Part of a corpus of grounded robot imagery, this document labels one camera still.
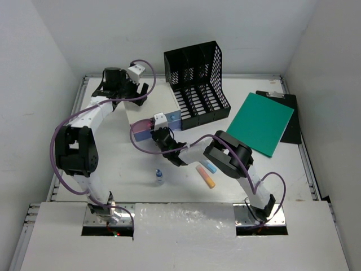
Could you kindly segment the light blue small drawer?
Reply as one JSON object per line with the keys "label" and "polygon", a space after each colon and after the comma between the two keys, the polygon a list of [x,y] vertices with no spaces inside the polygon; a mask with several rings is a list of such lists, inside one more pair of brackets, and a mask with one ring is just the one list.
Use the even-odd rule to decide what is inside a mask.
{"label": "light blue small drawer", "polygon": [[181,124],[181,111],[173,111],[165,114],[168,121],[168,125],[180,125]]}

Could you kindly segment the pink drawer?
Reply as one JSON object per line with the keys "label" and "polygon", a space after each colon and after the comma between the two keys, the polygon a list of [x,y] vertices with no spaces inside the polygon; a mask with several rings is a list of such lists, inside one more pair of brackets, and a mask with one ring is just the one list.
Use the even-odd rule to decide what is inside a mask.
{"label": "pink drawer", "polygon": [[153,119],[143,119],[131,124],[133,133],[149,132],[153,127]]}

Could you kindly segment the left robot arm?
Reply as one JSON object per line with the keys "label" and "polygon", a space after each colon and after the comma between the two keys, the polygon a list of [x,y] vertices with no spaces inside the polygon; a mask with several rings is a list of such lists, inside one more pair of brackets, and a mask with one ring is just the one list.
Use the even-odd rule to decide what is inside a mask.
{"label": "left robot arm", "polygon": [[145,68],[132,63],[127,69],[108,67],[91,95],[84,112],[63,124],[55,137],[55,164],[71,176],[87,196],[92,214],[109,224],[125,209],[116,208],[112,193],[95,174],[99,155],[94,134],[103,120],[126,99],[141,106],[147,99],[148,84],[139,81]]}

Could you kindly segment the blue highlighter pen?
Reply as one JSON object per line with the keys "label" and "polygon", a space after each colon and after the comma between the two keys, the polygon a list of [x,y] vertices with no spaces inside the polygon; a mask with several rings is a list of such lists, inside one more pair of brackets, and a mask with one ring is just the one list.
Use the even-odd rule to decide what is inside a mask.
{"label": "blue highlighter pen", "polygon": [[200,164],[205,167],[209,172],[214,174],[217,171],[217,168],[208,160],[202,160]]}

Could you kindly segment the purple wide drawer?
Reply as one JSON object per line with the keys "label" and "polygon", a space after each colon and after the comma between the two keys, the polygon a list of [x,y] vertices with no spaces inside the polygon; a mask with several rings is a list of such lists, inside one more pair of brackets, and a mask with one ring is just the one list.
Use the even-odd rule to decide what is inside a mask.
{"label": "purple wide drawer", "polygon": [[[169,125],[169,127],[172,130],[180,130],[181,129],[181,124],[180,125]],[[141,132],[141,133],[133,133],[133,136],[134,136],[134,138],[135,138],[135,140],[137,142],[144,141],[144,140],[150,139],[152,137],[151,136],[151,131],[149,131],[149,132]]]}

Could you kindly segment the white drawer cabinet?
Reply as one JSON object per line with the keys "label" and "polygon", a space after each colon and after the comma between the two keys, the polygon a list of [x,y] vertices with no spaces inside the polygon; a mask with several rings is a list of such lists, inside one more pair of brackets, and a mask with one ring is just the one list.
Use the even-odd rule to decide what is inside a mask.
{"label": "white drawer cabinet", "polygon": [[142,106],[139,107],[132,102],[125,102],[124,106],[130,125],[139,120],[150,119],[160,112],[166,114],[180,110],[181,113],[175,94],[166,82],[157,83]]}

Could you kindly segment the small blue cap bottle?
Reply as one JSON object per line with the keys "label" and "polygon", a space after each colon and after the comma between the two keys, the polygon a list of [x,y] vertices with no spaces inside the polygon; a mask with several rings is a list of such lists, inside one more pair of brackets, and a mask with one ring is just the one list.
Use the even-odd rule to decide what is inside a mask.
{"label": "small blue cap bottle", "polygon": [[160,186],[164,183],[163,173],[160,169],[156,170],[156,183]]}

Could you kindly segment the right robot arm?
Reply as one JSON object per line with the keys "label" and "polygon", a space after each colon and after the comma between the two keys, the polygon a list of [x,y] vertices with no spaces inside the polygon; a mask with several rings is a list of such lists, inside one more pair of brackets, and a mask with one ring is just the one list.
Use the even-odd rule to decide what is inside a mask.
{"label": "right robot arm", "polygon": [[208,160],[226,176],[235,179],[248,196],[255,219],[264,222],[275,205],[275,197],[263,187],[253,165],[252,150],[246,144],[219,130],[211,141],[202,139],[187,146],[177,142],[169,128],[151,132],[152,139],[164,158],[175,166],[186,166]]}

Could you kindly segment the orange highlighter pen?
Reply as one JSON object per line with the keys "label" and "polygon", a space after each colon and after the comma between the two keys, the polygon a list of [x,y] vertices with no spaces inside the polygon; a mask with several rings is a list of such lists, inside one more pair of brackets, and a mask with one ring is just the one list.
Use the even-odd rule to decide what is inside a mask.
{"label": "orange highlighter pen", "polygon": [[200,176],[203,178],[205,183],[210,189],[213,189],[215,187],[215,182],[212,180],[212,178],[207,174],[205,169],[201,165],[196,166],[197,172],[200,174]]}

